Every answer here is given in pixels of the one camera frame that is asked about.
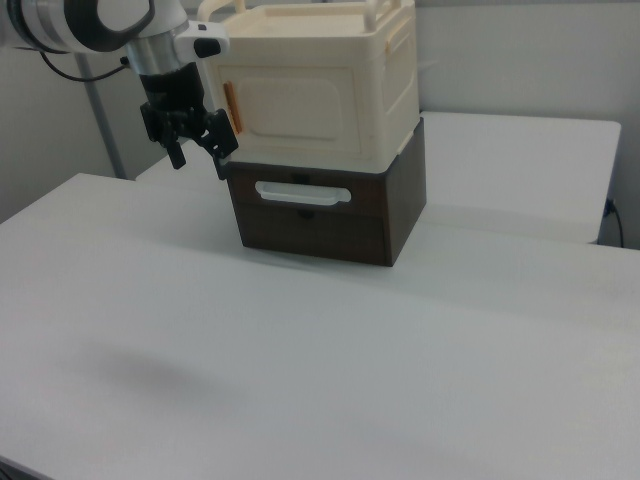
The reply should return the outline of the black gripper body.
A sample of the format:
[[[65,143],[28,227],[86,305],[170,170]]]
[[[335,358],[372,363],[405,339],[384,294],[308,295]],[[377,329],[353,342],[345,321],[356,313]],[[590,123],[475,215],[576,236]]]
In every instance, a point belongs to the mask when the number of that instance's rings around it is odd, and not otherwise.
[[[159,75],[140,75],[147,102],[140,107],[148,131],[159,131],[165,115],[184,121],[187,131],[204,131],[207,110],[195,63]]]

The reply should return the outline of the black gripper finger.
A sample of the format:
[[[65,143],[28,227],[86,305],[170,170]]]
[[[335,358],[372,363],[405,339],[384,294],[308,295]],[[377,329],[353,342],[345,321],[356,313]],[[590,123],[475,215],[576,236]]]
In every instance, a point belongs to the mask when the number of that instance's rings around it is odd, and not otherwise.
[[[159,143],[166,151],[174,169],[186,165],[179,142],[179,122],[173,112],[165,112],[145,103],[140,106],[142,119],[149,140]]]
[[[227,180],[230,172],[228,158],[239,147],[227,112],[224,109],[197,111],[195,127],[193,140],[211,157],[218,178]]]

